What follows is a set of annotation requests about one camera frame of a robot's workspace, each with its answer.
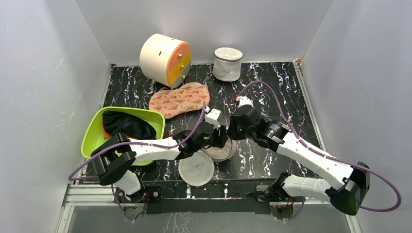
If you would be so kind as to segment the round white mesh laundry bag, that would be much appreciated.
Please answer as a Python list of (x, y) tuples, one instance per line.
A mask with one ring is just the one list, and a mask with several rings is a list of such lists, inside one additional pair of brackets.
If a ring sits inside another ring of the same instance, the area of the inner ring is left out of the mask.
[(235, 151), (236, 143), (230, 139), (227, 140), (223, 148), (201, 149), (191, 157), (179, 161), (180, 178), (191, 186), (203, 186), (211, 181), (215, 163), (230, 159)]

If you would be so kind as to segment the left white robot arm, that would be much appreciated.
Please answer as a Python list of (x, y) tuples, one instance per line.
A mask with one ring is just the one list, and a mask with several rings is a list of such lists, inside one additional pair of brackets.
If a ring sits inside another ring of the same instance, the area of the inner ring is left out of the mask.
[(192, 130), (164, 139), (129, 139), (124, 133), (118, 133), (93, 152), (92, 164), (99, 185), (114, 185), (131, 201), (139, 202), (145, 196), (145, 188), (141, 178), (129, 169), (135, 163), (177, 161), (206, 149), (231, 154), (231, 146), (224, 125), (215, 128), (213, 124), (202, 121)]

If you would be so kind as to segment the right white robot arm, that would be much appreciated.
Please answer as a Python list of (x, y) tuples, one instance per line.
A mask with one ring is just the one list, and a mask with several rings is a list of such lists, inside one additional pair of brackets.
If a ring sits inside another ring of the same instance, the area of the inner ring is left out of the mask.
[(251, 139), (262, 148), (289, 157), (319, 175), (305, 178), (281, 173), (268, 187), (257, 187), (254, 196), (261, 202), (307, 197), (329, 202), (344, 214), (354, 216), (370, 188), (369, 172), (336, 161), (327, 153), (298, 139), (290, 127), (266, 120), (254, 107), (239, 107), (230, 117), (227, 135), (233, 140)]

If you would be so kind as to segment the floral pink mesh pouch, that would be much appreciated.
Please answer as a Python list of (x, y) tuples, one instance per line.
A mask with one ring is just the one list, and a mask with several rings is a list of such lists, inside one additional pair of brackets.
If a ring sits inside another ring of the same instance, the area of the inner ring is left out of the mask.
[(149, 110), (160, 113), (165, 119), (201, 110), (209, 105), (210, 93), (201, 83), (191, 82), (177, 89), (162, 88), (149, 100)]

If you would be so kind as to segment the white mesh cylinder basket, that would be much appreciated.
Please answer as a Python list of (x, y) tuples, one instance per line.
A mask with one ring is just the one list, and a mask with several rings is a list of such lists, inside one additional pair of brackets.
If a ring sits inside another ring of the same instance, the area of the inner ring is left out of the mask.
[(222, 47), (214, 51), (213, 75), (224, 82), (234, 82), (239, 79), (241, 72), (241, 59), (243, 53), (240, 50)]

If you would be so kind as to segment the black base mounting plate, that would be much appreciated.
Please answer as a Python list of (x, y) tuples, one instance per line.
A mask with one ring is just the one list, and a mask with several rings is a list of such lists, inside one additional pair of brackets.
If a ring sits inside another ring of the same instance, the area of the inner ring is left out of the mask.
[(194, 187), (183, 181), (145, 181), (135, 197), (115, 188), (115, 199), (128, 213), (141, 205), (149, 215), (252, 212), (289, 218), (299, 209), (302, 197), (275, 194), (271, 190), (273, 183), (274, 179), (229, 179)]

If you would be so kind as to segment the round cream drawer box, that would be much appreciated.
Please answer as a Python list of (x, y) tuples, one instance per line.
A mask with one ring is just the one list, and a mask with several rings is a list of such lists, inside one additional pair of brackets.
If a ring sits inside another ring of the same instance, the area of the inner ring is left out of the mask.
[(170, 88), (177, 88), (184, 81), (191, 60), (188, 42), (158, 33), (146, 40), (139, 56), (144, 76)]

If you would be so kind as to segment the black clothing in basin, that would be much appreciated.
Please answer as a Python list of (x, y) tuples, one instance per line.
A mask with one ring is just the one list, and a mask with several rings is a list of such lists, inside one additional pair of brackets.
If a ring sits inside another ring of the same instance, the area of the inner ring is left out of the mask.
[(102, 125), (112, 136), (124, 133), (133, 139), (156, 139), (156, 130), (143, 119), (118, 111), (105, 111), (102, 114)]

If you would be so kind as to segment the orange cloth in basin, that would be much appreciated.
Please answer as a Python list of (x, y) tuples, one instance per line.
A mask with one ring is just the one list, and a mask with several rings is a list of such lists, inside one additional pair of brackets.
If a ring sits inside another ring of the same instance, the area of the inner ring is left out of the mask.
[(112, 135), (109, 134), (109, 133), (105, 130), (104, 125), (101, 126), (101, 131), (102, 131), (102, 134), (103, 134), (104, 138), (109, 139), (109, 138), (112, 137)]

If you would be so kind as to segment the green plastic basin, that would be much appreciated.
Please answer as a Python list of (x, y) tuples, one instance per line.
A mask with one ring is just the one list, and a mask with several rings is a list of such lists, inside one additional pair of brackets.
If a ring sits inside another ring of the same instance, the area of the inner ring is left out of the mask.
[(104, 138), (101, 131), (101, 126), (103, 123), (102, 114), (105, 111), (124, 112), (139, 117), (154, 127), (154, 129), (156, 130), (156, 139), (163, 138), (163, 133), (165, 129), (165, 119), (163, 115), (161, 115), (159, 112), (131, 107), (104, 107), (95, 114), (83, 138), (83, 142), (81, 145), (81, 153), (87, 159), (91, 157), (91, 153), (96, 148), (98, 148), (108, 140)]

